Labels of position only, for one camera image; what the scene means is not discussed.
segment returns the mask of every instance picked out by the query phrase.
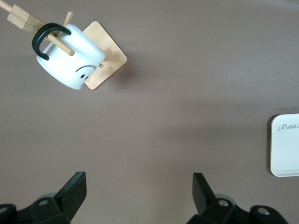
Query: mug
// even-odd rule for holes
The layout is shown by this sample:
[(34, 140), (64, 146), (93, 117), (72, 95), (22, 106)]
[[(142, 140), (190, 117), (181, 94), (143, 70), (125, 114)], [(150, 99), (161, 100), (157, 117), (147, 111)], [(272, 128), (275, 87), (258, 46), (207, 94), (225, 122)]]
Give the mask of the mug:
[[(40, 44), (52, 31), (61, 31), (57, 39), (75, 51), (73, 56), (53, 43), (40, 51)], [(42, 26), (32, 40), (32, 48), (37, 54), (37, 61), (50, 75), (75, 90), (82, 88), (85, 80), (105, 59), (104, 52), (73, 24), (63, 27), (48, 23)]]

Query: logo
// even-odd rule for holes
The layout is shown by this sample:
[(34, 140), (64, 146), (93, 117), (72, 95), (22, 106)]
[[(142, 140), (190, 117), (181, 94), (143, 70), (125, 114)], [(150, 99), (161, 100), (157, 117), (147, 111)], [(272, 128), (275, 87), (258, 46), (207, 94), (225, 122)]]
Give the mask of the logo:
[(279, 132), (284, 132), (284, 131), (289, 130), (289, 129), (299, 129), (299, 124), (296, 124), (296, 125), (282, 124), (278, 127)]

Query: mug rack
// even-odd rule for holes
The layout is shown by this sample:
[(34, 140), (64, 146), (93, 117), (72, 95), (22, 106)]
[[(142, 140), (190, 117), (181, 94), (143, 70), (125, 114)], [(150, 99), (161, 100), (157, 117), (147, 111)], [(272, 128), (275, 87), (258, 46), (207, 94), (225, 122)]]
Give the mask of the mug rack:
[[(44, 21), (26, 12), (16, 4), (10, 6), (0, 0), (0, 7), (9, 12), (7, 17), (8, 21), (29, 33), (36, 34), (37, 31), (46, 24)], [(69, 24), (72, 18), (73, 13), (68, 12), (63, 26), (65, 27)], [(47, 35), (46, 39), (58, 46), (68, 55), (73, 56), (75, 52), (56, 38), (58, 33), (59, 32), (54, 31)], [(127, 62), (127, 57), (97, 21), (92, 22), (83, 30), (83, 33), (105, 53), (105, 60), (85, 81), (88, 88), (95, 90)]]

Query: gray tabletop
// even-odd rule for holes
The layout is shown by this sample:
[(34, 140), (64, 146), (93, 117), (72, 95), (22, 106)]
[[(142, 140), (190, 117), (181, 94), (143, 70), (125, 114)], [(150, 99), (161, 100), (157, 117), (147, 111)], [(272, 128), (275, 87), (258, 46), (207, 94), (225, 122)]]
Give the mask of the gray tabletop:
[(85, 171), (73, 224), (184, 224), (202, 172), (241, 208), (298, 222), (299, 178), (269, 169), (271, 119), (299, 112), (298, 1), (6, 2), (99, 21), (128, 62), (97, 90), (69, 89), (0, 11), (0, 203), (25, 208)]

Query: mug handle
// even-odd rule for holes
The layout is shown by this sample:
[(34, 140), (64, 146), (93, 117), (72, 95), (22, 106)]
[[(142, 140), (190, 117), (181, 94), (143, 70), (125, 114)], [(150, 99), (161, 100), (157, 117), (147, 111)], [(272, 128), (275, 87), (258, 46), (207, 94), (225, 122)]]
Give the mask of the mug handle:
[(43, 25), (37, 33), (34, 35), (32, 39), (32, 48), (36, 52), (38, 56), (45, 60), (49, 60), (49, 56), (43, 52), (40, 51), (39, 47), (44, 40), (44, 38), (53, 31), (61, 31), (63, 33), (66, 33), (67, 35), (71, 35), (71, 31), (67, 28), (57, 24), (57, 23), (47, 23), (46, 25)]

